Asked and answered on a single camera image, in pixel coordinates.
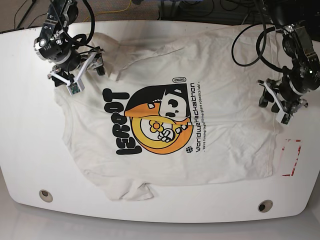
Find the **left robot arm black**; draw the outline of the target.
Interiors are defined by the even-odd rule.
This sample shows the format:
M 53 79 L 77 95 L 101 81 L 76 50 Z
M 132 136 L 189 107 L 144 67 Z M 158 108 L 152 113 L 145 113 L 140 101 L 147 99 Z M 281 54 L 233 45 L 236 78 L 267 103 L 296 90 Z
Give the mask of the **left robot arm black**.
M 279 80 L 258 80 L 264 90 L 258 105 L 271 111 L 276 120 L 287 125 L 302 107 L 308 107 L 303 95 L 320 88 L 320 58 L 313 47 L 313 40 L 320 37 L 320 2 L 318 0 L 256 0 L 254 5 L 260 15 L 266 12 L 271 27 L 261 16 L 262 33 L 256 40 L 257 59 L 250 66 L 262 61 L 267 67 L 281 73 Z M 268 33 L 282 35 L 282 48 L 291 58 L 292 68 L 277 67 L 263 56 Z

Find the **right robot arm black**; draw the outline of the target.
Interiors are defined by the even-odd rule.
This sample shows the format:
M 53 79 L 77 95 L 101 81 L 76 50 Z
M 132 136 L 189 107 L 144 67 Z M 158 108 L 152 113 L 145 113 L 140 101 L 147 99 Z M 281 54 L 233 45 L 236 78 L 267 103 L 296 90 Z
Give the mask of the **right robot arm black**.
M 65 85 L 70 95 L 85 89 L 82 76 L 87 70 L 95 70 L 99 76 L 105 74 L 104 50 L 89 45 L 96 26 L 94 12 L 88 1 L 84 0 L 83 3 L 89 12 L 89 35 L 71 37 L 68 34 L 69 26 L 79 13 L 76 0 L 51 0 L 47 18 L 33 44 L 40 59 L 54 63 L 47 77 L 56 87 Z

